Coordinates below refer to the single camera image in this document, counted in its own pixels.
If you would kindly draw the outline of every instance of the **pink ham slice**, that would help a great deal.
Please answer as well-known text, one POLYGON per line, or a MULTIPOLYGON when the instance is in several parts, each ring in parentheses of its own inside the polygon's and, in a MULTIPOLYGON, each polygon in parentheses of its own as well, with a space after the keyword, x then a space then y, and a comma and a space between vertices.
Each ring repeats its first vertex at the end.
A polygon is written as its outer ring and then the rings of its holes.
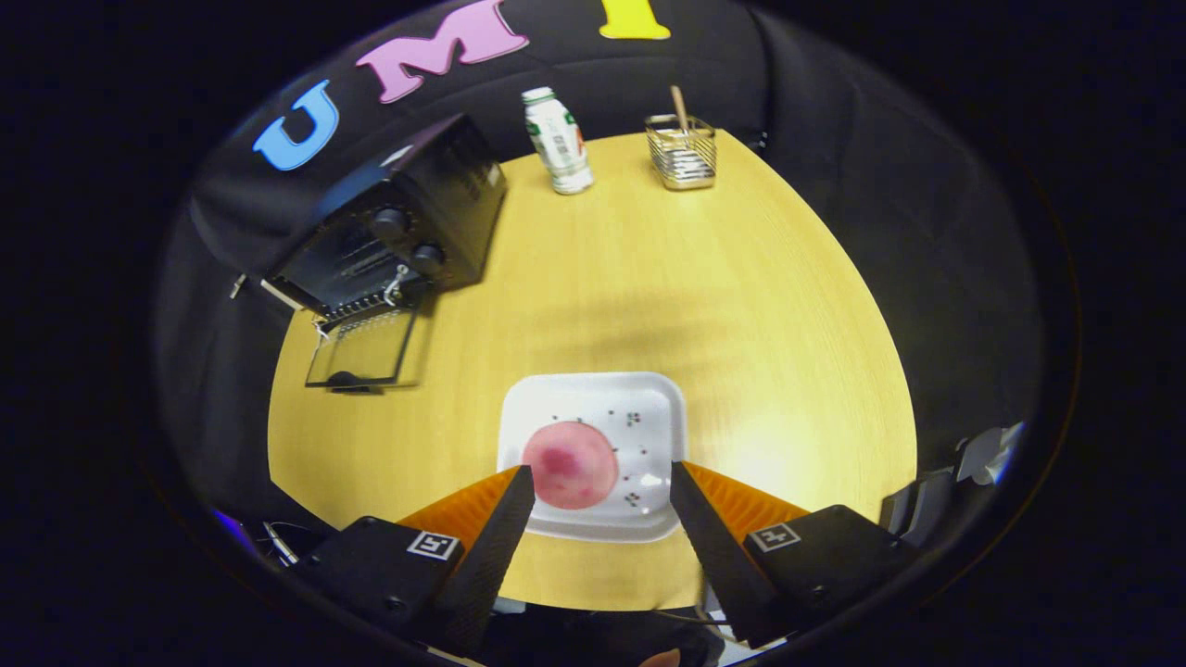
POLYGON ((560 421, 536 431, 523 449, 540 500, 561 509, 592 507, 618 481, 610 440, 588 424, 560 421))

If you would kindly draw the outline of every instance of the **finger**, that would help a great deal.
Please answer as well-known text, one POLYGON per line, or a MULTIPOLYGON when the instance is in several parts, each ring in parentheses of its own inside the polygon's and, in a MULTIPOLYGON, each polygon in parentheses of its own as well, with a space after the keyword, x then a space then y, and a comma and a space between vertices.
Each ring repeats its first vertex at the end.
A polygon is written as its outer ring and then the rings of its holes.
POLYGON ((667 653, 652 655, 638 667, 680 667, 680 649, 672 648, 667 653))

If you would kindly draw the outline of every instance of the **plastic bottle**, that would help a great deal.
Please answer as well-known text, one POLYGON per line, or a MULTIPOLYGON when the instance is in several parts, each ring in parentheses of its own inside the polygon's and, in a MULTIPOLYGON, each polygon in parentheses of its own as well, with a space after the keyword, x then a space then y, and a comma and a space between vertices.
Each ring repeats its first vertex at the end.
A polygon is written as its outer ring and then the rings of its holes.
POLYGON ((593 172, 573 114, 548 87, 523 93, 523 103, 527 106, 527 133, 551 174, 551 188, 561 195, 588 190, 593 185, 593 172))

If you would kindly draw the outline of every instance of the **round table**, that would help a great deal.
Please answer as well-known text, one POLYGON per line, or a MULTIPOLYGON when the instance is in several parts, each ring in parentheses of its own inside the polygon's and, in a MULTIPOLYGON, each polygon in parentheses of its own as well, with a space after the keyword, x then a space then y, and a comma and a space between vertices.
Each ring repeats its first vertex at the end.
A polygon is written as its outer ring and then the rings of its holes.
MULTIPOLYGON (((588 142, 597 177, 551 190, 540 158, 504 164, 483 281, 435 298, 401 383, 306 388, 317 345, 298 311, 268 414, 272 479, 342 528, 397 521, 496 472, 506 390, 529 375, 651 370, 683 392, 687 459, 808 510, 876 521, 916 476, 893 339, 840 244, 752 151, 719 132, 716 184, 668 191, 643 134, 588 142)), ((595 610, 699 602, 682 529, 649 544, 525 533, 500 596, 595 610)))

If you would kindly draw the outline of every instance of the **letter m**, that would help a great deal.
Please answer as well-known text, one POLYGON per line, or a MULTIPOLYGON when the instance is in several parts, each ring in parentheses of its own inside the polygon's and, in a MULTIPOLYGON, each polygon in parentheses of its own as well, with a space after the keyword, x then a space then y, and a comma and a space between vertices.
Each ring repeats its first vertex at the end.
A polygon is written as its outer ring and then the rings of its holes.
POLYGON ((498 12, 503 0, 480 0, 454 9, 445 17, 432 39, 397 37, 366 53, 355 64, 370 65, 383 84, 378 101, 384 104, 420 88, 425 77, 409 75, 404 68, 442 75, 453 61, 453 49, 460 43, 458 58, 464 64, 480 63, 517 51, 528 44, 527 37, 515 34, 498 12))

